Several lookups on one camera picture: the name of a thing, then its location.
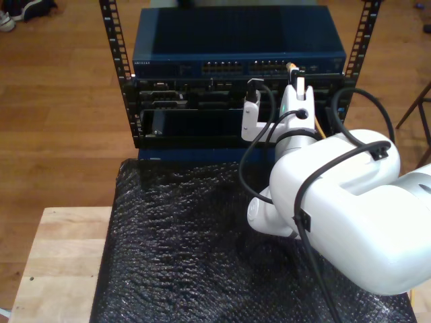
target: chair leg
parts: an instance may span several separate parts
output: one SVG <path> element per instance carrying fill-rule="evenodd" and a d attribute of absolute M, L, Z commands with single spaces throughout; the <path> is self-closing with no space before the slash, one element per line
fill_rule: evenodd
<path fill-rule="evenodd" d="M 430 91 L 431 89 L 431 82 L 424 88 L 424 90 L 420 93 L 420 95 L 416 98 L 415 102 L 410 106 L 409 110 L 404 114 L 403 118 L 400 122 L 398 122 L 396 129 L 399 129 L 401 125 L 404 123 L 404 121 L 409 117 L 409 115 L 415 110 L 416 106 L 419 104 L 421 100 L 424 99 L 424 96 Z"/>
<path fill-rule="evenodd" d="M 420 159 L 418 165 L 416 166 L 416 168 L 422 167 L 423 165 L 425 165 L 426 161 L 428 160 L 428 158 L 431 156 L 431 146 L 428 147 L 428 149 L 425 151 L 425 154 L 422 156 L 422 158 Z"/>
<path fill-rule="evenodd" d="M 424 127 L 426 142 L 429 146 L 431 146 L 431 134 L 430 134 L 430 127 L 428 126 L 428 122 L 426 120 L 426 115 L 424 111 L 424 106 L 422 105 L 422 101 L 418 104 L 419 114 L 420 114 L 420 120 L 422 121 L 422 126 Z"/>

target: bubble wrap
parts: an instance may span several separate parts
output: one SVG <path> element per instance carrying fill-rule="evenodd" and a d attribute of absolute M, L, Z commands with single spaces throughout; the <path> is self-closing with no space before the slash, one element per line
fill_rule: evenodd
<path fill-rule="evenodd" d="M 256 189 L 263 168 L 246 168 Z M 332 322 L 302 242 L 253 231 L 250 199 L 237 164 L 125 161 L 90 322 Z M 407 294 L 368 293 L 317 257 L 343 322 L 416 322 Z"/>

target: wooden floor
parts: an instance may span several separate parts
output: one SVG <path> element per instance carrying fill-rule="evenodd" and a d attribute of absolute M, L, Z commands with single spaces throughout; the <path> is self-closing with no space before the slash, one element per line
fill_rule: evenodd
<path fill-rule="evenodd" d="M 349 53 L 361 1 L 320 2 L 329 5 Z M 130 55 L 139 9 L 148 3 L 119 0 Z M 120 163 L 137 155 L 98 1 L 59 5 L 51 17 L 0 34 L 0 308 L 13 305 L 43 209 L 110 206 Z M 385 1 L 358 86 L 397 122 L 431 79 L 430 53 L 431 36 L 411 3 Z M 347 119 L 349 128 L 385 131 L 359 98 Z M 417 113 L 397 136 L 408 172 L 426 147 Z"/>

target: cable clip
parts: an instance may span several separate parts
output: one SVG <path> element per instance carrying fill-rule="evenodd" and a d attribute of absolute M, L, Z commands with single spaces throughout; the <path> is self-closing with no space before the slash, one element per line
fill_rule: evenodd
<path fill-rule="evenodd" d="M 370 150 L 369 152 L 370 152 L 371 157 L 375 161 L 386 158 L 389 156 L 387 147 L 379 147 L 379 148 Z"/>
<path fill-rule="evenodd" d="M 302 227 L 308 232 L 311 232 L 311 217 L 304 210 L 301 209 L 299 215 L 294 216 L 293 219 L 296 226 L 298 226 L 298 222 L 300 221 L 302 223 Z"/>

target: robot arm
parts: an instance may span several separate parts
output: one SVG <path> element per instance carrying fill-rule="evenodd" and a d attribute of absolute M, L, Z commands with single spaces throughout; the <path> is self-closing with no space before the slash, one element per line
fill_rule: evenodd
<path fill-rule="evenodd" d="M 289 96 L 294 92 L 296 88 L 288 85 L 282 104 L 287 109 L 307 109 L 308 118 L 287 119 L 271 142 L 293 130 L 314 131 L 314 100 L 304 105 L 298 96 Z M 305 100 L 312 98 L 310 92 L 308 87 Z M 247 114 L 244 109 L 244 138 L 253 125 L 259 126 L 257 117 L 252 123 Z M 312 128 L 306 123 L 310 120 Z M 363 143 L 388 141 L 369 130 L 354 130 L 352 135 Z M 261 193 L 273 205 L 254 198 L 248 207 L 251 227 L 265 234 L 298 238 L 294 201 L 302 183 L 356 148 L 341 133 L 317 142 L 292 140 L 295 137 L 278 141 L 275 148 L 277 162 L 269 187 Z M 311 246 L 361 288 L 381 295 L 403 293 L 431 278 L 431 165 L 398 178 L 400 157 L 394 144 L 387 155 L 374 160 L 364 152 L 343 161 L 308 187 L 301 205 L 308 217 Z"/>

